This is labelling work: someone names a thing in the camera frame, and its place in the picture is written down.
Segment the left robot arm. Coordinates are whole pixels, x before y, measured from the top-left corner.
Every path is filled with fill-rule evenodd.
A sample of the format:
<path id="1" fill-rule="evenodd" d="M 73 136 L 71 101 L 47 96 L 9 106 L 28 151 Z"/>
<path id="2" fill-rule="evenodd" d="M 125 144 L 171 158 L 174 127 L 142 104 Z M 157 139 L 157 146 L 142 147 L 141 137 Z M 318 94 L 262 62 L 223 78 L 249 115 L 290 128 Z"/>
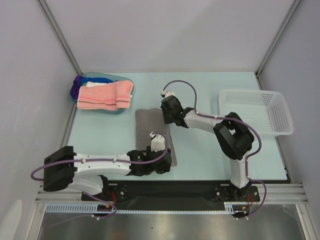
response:
<path id="1" fill-rule="evenodd" d="M 58 192 L 76 189 L 105 200 L 110 195 L 108 177 L 148 176 L 155 172 L 164 174 L 171 170 L 171 149 L 131 150 L 117 156 L 90 156 L 75 153 L 65 146 L 44 159 L 43 190 Z"/>

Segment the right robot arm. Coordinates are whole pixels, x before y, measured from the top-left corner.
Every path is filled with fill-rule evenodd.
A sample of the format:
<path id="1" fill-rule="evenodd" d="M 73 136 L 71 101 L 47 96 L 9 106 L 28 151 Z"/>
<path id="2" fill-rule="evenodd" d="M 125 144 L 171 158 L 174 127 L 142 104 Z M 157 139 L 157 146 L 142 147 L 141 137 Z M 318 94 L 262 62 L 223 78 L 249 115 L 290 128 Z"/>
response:
<path id="1" fill-rule="evenodd" d="M 251 181 L 246 176 L 247 152 L 252 149 L 254 136 L 241 124 L 239 116 L 231 112 L 225 117 L 197 113 L 192 107 L 183 108 L 174 95 L 163 96 L 161 110 L 165 124 L 187 129 L 199 129 L 216 136 L 222 152 L 230 160 L 230 195 L 236 201 L 248 196 Z"/>

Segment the grey terry towel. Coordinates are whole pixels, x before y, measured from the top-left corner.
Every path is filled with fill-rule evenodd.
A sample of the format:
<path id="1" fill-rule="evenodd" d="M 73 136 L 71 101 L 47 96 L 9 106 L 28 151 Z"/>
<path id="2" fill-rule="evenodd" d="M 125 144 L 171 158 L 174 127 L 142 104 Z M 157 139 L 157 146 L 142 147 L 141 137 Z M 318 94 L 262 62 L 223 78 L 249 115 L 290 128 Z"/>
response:
<path id="1" fill-rule="evenodd" d="M 145 150 L 151 144 L 150 133 L 156 132 L 165 135 L 168 147 L 171 149 L 171 167 L 178 165 L 176 152 L 168 124 L 164 123 L 160 109 L 137 109 L 135 111 L 135 146 L 137 150 Z"/>

